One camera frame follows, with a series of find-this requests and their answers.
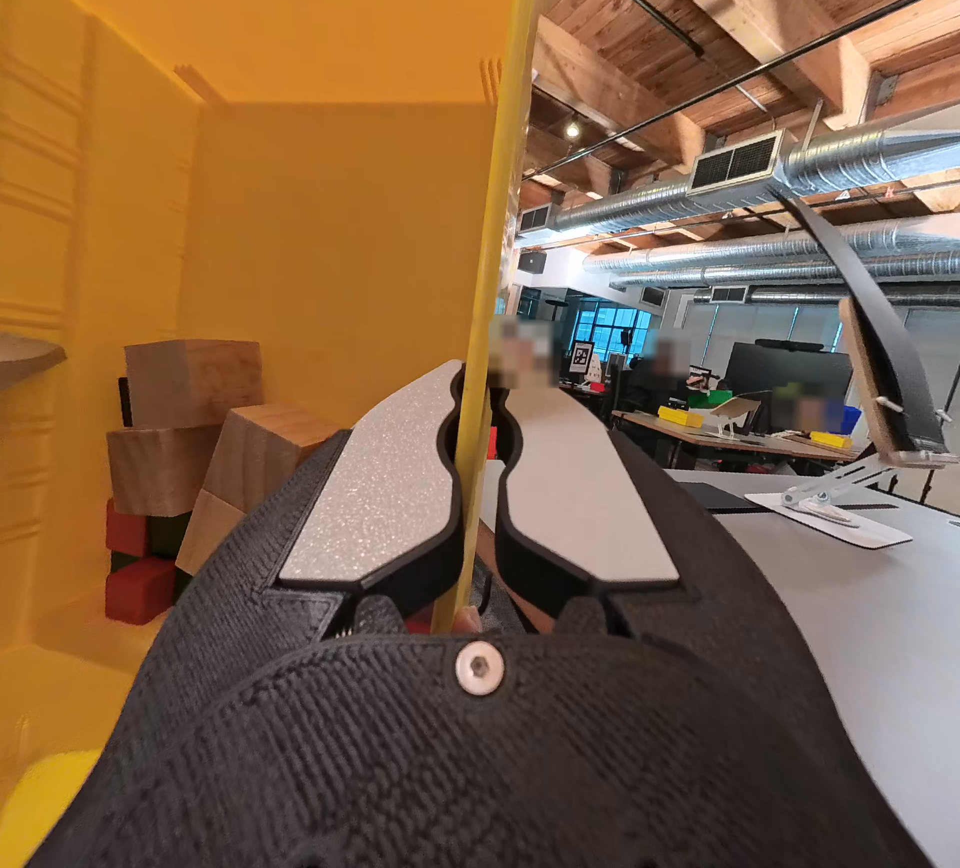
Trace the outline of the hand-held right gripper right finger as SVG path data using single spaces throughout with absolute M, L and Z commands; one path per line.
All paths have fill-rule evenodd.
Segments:
M 607 429 L 554 387 L 494 405 L 495 564 L 504 585 L 557 619 L 575 598 L 678 586 L 680 574 Z

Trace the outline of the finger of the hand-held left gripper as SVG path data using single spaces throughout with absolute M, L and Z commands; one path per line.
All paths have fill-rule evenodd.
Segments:
M 1 391 L 51 370 L 66 359 L 66 351 L 60 345 L 2 331 Z

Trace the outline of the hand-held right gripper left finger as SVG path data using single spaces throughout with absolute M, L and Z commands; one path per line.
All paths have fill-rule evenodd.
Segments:
M 463 566 L 463 494 L 454 466 L 464 364 L 449 360 L 360 418 L 294 528 L 281 589 L 388 597 L 429 607 Z

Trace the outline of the pile of wooden cubes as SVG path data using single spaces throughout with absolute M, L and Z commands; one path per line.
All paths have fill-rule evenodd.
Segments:
M 105 437 L 104 614 L 141 626 L 174 604 L 226 536 L 336 428 L 265 401 L 255 342 L 132 345 L 125 361 L 123 427 Z

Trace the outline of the yellow plastic box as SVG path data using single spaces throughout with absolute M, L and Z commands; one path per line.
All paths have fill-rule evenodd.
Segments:
M 2 393 L 2 864 L 531 865 L 450 760 L 444 637 L 372 676 L 343 601 L 207 565 L 102 614 L 125 346 L 260 348 L 334 427 L 479 351 L 516 205 L 537 0 L 2 0 L 2 330 L 65 361 Z

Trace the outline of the wooden work table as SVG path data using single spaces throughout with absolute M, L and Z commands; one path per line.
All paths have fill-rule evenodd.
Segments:
M 857 459 L 860 452 L 852 448 L 836 448 L 803 439 L 781 439 L 774 437 L 740 436 L 736 433 L 718 434 L 679 425 L 668 419 L 658 418 L 644 413 L 624 413 L 615 411 L 613 422 L 621 427 L 631 424 L 638 428 L 653 431 L 673 442 L 668 466 L 678 467 L 683 458 L 693 456 L 693 450 L 722 452 L 724 454 L 742 454 L 748 463 L 763 461 L 786 462 L 802 461 L 846 465 Z

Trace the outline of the grid window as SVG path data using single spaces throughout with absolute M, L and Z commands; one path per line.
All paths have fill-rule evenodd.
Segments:
M 578 310 L 574 341 L 589 342 L 594 354 L 606 362 L 614 354 L 628 359 L 642 355 L 648 335 L 659 317 L 648 312 L 615 307 L 600 302 L 585 303 Z

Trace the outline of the white laptop stand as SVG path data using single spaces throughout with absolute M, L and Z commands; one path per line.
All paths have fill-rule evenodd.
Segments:
M 722 438 L 763 436 L 770 430 L 772 392 L 735 395 L 703 415 L 707 429 Z

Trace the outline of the black monitor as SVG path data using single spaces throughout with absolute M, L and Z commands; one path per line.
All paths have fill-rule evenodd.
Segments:
M 853 379 L 846 354 L 735 343 L 725 380 L 736 395 L 792 392 L 842 403 Z

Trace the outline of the white tilting stand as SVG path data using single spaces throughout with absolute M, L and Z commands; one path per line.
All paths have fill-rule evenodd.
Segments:
M 775 493 L 748 493 L 744 498 L 823 534 L 868 550 L 906 543 L 910 535 L 870 521 L 841 508 L 841 500 L 856 488 L 866 488 L 889 476 L 908 470 L 942 470 L 958 464 L 958 457 L 944 446 L 943 412 L 930 406 L 922 414 L 933 416 L 934 448 L 922 448 L 918 441 L 893 439 L 894 416 L 906 418 L 906 407 L 879 395 L 865 409 L 872 417 L 871 437 L 876 452 L 857 462 L 835 469 L 827 475 L 807 479 L 801 484 Z

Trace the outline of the long black ceiling rod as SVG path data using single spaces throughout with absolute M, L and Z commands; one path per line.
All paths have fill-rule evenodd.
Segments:
M 882 21 L 883 19 L 898 14 L 903 10 L 907 10 L 918 3 L 924 2 L 926 0 L 896 0 L 887 5 L 884 5 L 876 10 L 869 12 L 857 19 L 847 22 L 843 26 L 834 29 L 827 34 L 824 34 L 804 45 L 799 46 L 798 48 L 789 51 L 783 55 L 778 56 L 770 61 L 764 62 L 757 67 L 750 69 L 747 72 L 742 73 L 739 76 L 726 80 L 725 82 L 716 85 L 714 88 L 697 95 L 696 97 L 690 98 L 677 106 L 672 106 L 666 108 L 664 111 L 653 115 L 647 119 L 644 119 L 640 122 L 637 122 L 630 127 L 627 127 L 622 130 L 617 130 L 614 133 L 610 134 L 606 138 L 602 139 L 599 142 L 596 142 L 588 147 L 584 147 L 578 152 L 565 156 L 555 162 L 552 162 L 549 165 L 544 166 L 543 168 L 536 169 L 529 174 L 523 176 L 523 180 L 531 180 L 536 177 L 545 177 L 551 175 L 552 172 L 560 169 L 563 166 L 573 164 L 580 161 L 583 158 L 586 158 L 596 151 L 605 149 L 610 144 L 620 140 L 625 139 L 630 135 L 639 133 L 642 130 L 646 130 L 654 125 L 657 125 L 663 121 L 666 121 L 669 118 L 673 118 L 681 113 L 688 111 L 693 106 L 699 106 L 721 94 L 726 93 L 732 89 L 742 87 L 746 82 L 754 80 L 764 75 L 772 74 L 774 70 L 785 67 L 788 64 L 792 64 L 799 58 L 803 58 L 811 55 L 812 53 L 819 51 L 820 49 L 832 45 L 839 40 L 855 34 L 861 30 L 864 30 L 873 24 Z

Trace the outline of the medium silver air duct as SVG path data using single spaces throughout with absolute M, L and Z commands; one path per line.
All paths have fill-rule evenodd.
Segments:
M 839 233 L 862 260 L 919 254 L 957 253 L 959 214 L 942 213 L 862 225 L 840 226 Z M 804 230 L 744 239 L 691 243 L 662 249 L 592 254 L 581 271 L 591 278 L 625 285 L 693 287 L 710 284 L 710 271 L 792 267 L 828 262 Z

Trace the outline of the thin silver air duct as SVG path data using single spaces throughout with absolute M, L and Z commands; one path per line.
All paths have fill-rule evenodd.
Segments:
M 882 283 L 883 296 L 894 307 L 924 309 L 959 308 L 959 283 L 893 282 Z M 831 306 L 850 295 L 844 285 L 736 286 L 695 291 L 692 303 L 699 305 L 781 305 Z

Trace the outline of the large silver air duct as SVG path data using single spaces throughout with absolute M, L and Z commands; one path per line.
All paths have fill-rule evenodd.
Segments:
M 701 154 L 689 175 L 567 210 L 520 215 L 516 244 L 558 241 L 677 222 L 743 206 L 869 187 L 958 166 L 959 106 L 919 110 L 799 141 L 777 130 Z

